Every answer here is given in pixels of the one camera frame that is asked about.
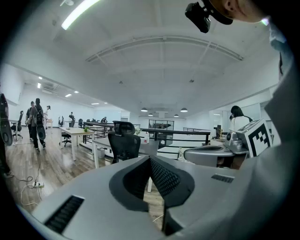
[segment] shoe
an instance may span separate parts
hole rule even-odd
[[[4,178],[12,178],[13,177],[13,173],[11,171],[9,171],[8,173],[3,174]]]

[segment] office chair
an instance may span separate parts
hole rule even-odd
[[[60,121],[60,117],[58,117],[58,125],[62,127],[64,125],[64,116],[62,116],[61,119]]]
[[[74,124],[75,124],[75,120],[72,120],[71,123],[70,123],[70,128],[73,128],[74,127]],[[62,141],[62,143],[65,143],[65,146],[67,143],[71,143],[72,141],[70,140],[71,138],[71,135],[67,134],[67,133],[61,133],[61,136],[64,137],[64,141]]]
[[[83,127],[83,120],[80,118],[79,120],[78,120],[78,125],[82,128]]]
[[[13,137],[15,136],[16,140],[17,140],[17,136],[20,136],[21,138],[23,138],[22,135],[17,134],[18,132],[21,133],[21,129],[22,129],[21,120],[22,120],[22,117],[23,117],[23,113],[24,113],[23,111],[20,111],[20,117],[19,117],[19,120],[18,120],[18,126],[16,126],[15,124],[13,126],[11,126],[11,130],[14,131]]]
[[[112,164],[121,160],[137,158],[141,139],[134,135],[135,127],[130,122],[113,121],[114,131],[108,133],[108,140],[113,152]]]

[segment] light fixture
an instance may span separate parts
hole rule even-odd
[[[94,5],[99,0],[84,0],[81,4],[79,4],[73,12],[65,19],[62,23],[61,27],[64,30],[67,30],[68,27],[88,8]]]

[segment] power strip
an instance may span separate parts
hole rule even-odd
[[[34,188],[43,188],[45,185],[44,185],[44,182],[33,182],[32,186]]]

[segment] wooden floor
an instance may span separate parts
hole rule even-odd
[[[29,189],[25,187],[22,194],[23,204],[33,202],[39,204],[41,202],[39,193],[43,199],[81,173],[95,168],[91,150],[82,146],[76,147],[76,161],[73,161],[71,144],[67,143],[66,147],[61,149],[59,146],[59,129],[54,128],[52,131],[51,134],[50,130],[47,130],[45,149],[39,143],[40,153],[33,149],[33,143],[30,142],[29,133],[25,127],[22,127],[21,131],[23,139],[14,140],[13,145],[6,148],[7,163],[18,179],[25,180],[27,177],[32,176],[33,180],[28,183],[32,184],[38,176],[37,181],[45,183],[45,187],[39,192],[38,188]],[[79,137],[78,142],[82,142],[82,137]],[[99,167],[110,165],[110,160],[111,158],[107,156],[99,159]],[[20,201],[21,191],[26,182],[10,178],[6,180],[6,183],[15,202],[22,205]],[[163,199],[154,185],[152,185],[151,193],[145,191],[144,201],[149,203],[149,214],[153,220],[163,214]],[[23,207],[28,212],[32,212],[36,205]],[[160,217],[155,221],[159,228],[161,228],[162,220],[163,217]]]

